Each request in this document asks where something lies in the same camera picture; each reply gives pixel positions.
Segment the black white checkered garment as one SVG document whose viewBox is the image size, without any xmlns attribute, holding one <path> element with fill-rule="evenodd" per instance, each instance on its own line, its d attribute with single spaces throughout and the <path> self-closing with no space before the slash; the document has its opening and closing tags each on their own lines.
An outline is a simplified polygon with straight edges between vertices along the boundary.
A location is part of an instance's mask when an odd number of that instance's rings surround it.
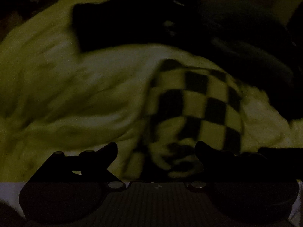
<svg viewBox="0 0 303 227">
<path fill-rule="evenodd" d="M 126 180 L 178 179 L 192 175 L 202 141 L 238 155 L 241 148 L 242 93 L 221 69 L 162 61 L 151 79 L 142 130 L 123 167 Z"/>
</svg>

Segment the white bed sheet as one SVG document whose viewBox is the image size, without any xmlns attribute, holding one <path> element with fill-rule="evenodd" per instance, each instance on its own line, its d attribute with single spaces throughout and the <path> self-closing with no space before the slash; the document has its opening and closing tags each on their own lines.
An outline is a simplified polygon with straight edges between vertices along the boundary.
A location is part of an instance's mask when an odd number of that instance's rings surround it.
<svg viewBox="0 0 303 227">
<path fill-rule="evenodd" d="M 256 152 L 262 145 L 269 148 L 290 148 L 299 147 L 302 142 L 302 120 L 291 124 L 279 114 L 269 104 L 269 99 L 265 92 L 257 90 L 254 87 L 245 86 L 244 99 L 241 103 L 241 117 L 245 128 L 242 137 L 243 151 Z M 137 121 L 130 127 L 126 133 L 118 137 L 118 145 L 124 150 L 134 148 L 135 138 L 138 138 L 139 132 L 143 131 L 143 121 Z M 1 118 L 1 149 L 8 138 L 12 138 L 12 129 L 8 128 L 8 119 Z M 19 203 L 17 203 L 17 194 L 25 183 L 20 182 L 1 182 L 1 201 L 15 208 L 23 215 Z M 299 226 L 302 220 L 302 182 L 299 182 L 299 194 L 293 204 L 289 220 Z"/>
</svg>

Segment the white polka dot garment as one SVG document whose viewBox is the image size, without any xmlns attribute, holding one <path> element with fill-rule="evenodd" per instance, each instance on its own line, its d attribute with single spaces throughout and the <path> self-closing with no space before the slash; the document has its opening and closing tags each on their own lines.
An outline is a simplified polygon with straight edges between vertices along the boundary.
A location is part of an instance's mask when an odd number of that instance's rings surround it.
<svg viewBox="0 0 303 227">
<path fill-rule="evenodd" d="M 71 11 L 111 0 L 60 0 L 1 42 L 1 182 L 27 181 L 54 151 L 74 154 L 132 138 L 147 86 L 165 59 L 216 70 L 163 45 L 80 53 Z"/>
</svg>

